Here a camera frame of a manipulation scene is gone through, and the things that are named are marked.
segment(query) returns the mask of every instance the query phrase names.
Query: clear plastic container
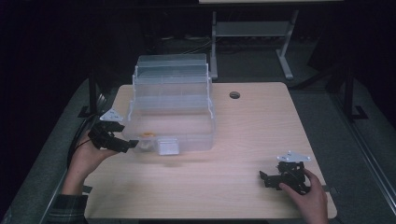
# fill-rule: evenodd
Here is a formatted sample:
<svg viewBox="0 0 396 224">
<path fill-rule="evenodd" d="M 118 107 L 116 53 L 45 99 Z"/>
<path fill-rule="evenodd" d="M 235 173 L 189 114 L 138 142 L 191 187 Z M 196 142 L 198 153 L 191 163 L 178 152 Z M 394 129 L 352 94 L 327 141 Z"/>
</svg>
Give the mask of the clear plastic container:
<svg viewBox="0 0 396 224">
<path fill-rule="evenodd" d="M 123 136 L 140 140 L 140 152 L 209 150 L 216 126 L 211 85 L 205 54 L 140 56 Z"/>
</svg>

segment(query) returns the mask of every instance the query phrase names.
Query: table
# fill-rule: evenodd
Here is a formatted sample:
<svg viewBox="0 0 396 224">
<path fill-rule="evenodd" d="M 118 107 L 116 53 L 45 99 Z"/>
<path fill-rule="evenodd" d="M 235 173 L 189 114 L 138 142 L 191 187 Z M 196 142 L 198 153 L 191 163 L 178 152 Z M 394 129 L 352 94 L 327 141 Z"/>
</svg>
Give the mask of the table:
<svg viewBox="0 0 396 224">
<path fill-rule="evenodd" d="M 230 92 L 240 93 L 232 99 Z M 126 113 L 132 86 L 121 86 L 113 108 Z M 268 189 L 262 170 L 277 175 L 276 156 L 310 156 L 305 167 L 325 181 L 283 83 L 213 83 L 217 116 L 214 146 L 177 156 L 134 153 L 105 160 L 85 184 L 92 186 L 87 218 L 300 217 L 282 190 Z M 332 196 L 329 218 L 336 216 Z"/>
</svg>

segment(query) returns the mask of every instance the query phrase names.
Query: human hand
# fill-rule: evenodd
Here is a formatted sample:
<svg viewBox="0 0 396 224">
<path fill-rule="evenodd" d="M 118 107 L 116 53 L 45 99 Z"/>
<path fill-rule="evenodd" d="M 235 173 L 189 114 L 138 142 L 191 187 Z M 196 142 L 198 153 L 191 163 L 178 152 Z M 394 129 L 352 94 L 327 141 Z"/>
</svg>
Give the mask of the human hand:
<svg viewBox="0 0 396 224">
<path fill-rule="evenodd" d="M 109 149 L 97 149 L 86 132 L 73 154 L 69 169 L 64 180 L 62 194 L 81 195 L 84 180 L 106 158 L 116 155 L 118 152 Z"/>
<path fill-rule="evenodd" d="M 327 195 L 318 177 L 307 169 L 304 169 L 304 172 L 311 182 L 311 190 L 305 195 L 300 195 L 284 183 L 280 183 L 279 187 L 285 190 L 297 204 L 300 213 L 308 224 L 329 223 L 327 218 Z"/>
</svg>

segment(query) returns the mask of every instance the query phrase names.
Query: dark background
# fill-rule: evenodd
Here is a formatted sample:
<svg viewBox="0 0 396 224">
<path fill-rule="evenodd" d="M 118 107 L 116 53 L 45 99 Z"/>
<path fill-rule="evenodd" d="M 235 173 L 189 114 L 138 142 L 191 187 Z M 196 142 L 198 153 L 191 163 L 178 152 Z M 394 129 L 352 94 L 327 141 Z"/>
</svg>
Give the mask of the dark background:
<svg viewBox="0 0 396 224">
<path fill-rule="evenodd" d="M 108 91 L 131 82 L 138 55 L 156 53 L 158 37 L 210 36 L 210 9 L 164 12 L 144 8 L 158 1 L 143 2 L 0 0 L 1 216 L 90 72 Z M 320 11 L 308 7 L 293 34 L 316 38 L 323 30 L 310 65 L 324 70 L 345 61 L 394 127 L 395 9 L 390 1 L 346 1 L 318 17 Z"/>
</svg>

